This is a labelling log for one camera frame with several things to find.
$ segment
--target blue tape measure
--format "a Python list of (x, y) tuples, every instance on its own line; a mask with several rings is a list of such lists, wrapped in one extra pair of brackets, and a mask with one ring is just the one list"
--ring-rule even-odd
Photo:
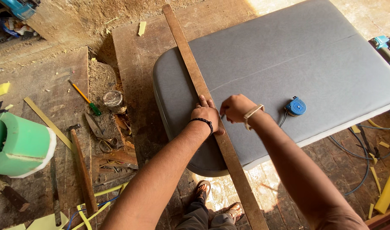
[(293, 100), (288, 103), (284, 109), (293, 117), (297, 117), (306, 112), (306, 104), (299, 97), (294, 96)]

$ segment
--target man's left hand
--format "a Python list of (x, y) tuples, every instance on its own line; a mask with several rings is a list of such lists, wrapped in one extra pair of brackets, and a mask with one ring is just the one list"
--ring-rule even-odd
[(206, 101), (203, 95), (199, 97), (199, 100), (201, 103), (196, 104), (195, 109), (192, 111), (191, 119), (204, 118), (205, 120), (212, 122), (213, 132), (224, 134), (225, 130), (218, 126), (219, 113), (213, 104), (213, 101), (211, 99)]

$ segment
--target black bracelet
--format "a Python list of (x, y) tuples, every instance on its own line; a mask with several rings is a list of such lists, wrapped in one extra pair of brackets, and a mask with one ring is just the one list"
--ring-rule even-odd
[(201, 122), (207, 123), (209, 125), (209, 128), (211, 128), (211, 133), (209, 134), (209, 136), (212, 135), (212, 133), (213, 133), (212, 122), (210, 122), (210, 121), (208, 121), (207, 119), (204, 119), (204, 118), (194, 118), (194, 119), (190, 120), (189, 122), (193, 122), (193, 121), (201, 121)]

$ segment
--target flip-flop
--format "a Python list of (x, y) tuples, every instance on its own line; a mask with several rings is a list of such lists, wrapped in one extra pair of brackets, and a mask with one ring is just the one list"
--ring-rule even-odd
[(196, 186), (195, 191), (198, 191), (198, 188), (203, 186), (203, 185), (209, 186), (209, 191), (205, 192), (205, 190), (201, 190), (196, 194), (195, 197), (198, 198), (199, 196), (201, 196), (200, 198), (202, 198), (204, 200), (204, 204), (205, 204), (206, 198), (209, 196), (209, 193), (211, 192), (211, 183), (209, 183), (209, 181), (207, 181), (207, 180), (201, 180), (201, 181), (199, 181), (198, 185)]
[[(242, 214), (240, 216), (238, 216), (238, 210), (235, 210), (235, 209), (231, 209), (233, 208), (235, 205), (239, 205), (239, 208), (242, 209)], [(244, 214), (244, 210), (243, 210), (243, 206), (240, 202), (236, 202), (234, 203), (233, 205), (231, 205), (228, 209), (228, 211), (226, 211), (225, 213), (227, 214), (230, 214), (232, 217), (236, 217), (236, 218), (233, 218), (233, 224), (235, 224), (237, 221), (239, 221), (240, 219), (242, 219), (242, 217), (245, 215)]]

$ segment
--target foot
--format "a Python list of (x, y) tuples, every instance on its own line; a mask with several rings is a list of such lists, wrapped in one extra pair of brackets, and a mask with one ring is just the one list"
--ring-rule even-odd
[(242, 216), (242, 212), (243, 212), (242, 208), (238, 203), (236, 203), (226, 213), (232, 216), (233, 224), (235, 224), (238, 220), (240, 220)]
[(209, 190), (211, 188), (210, 188), (209, 182), (207, 182), (207, 183), (203, 182), (203, 183), (204, 184), (198, 186), (198, 189), (196, 191), (196, 198), (195, 199), (201, 198), (204, 201), (204, 204), (205, 204), (206, 203), (206, 199), (207, 199), (207, 197), (209, 195)]

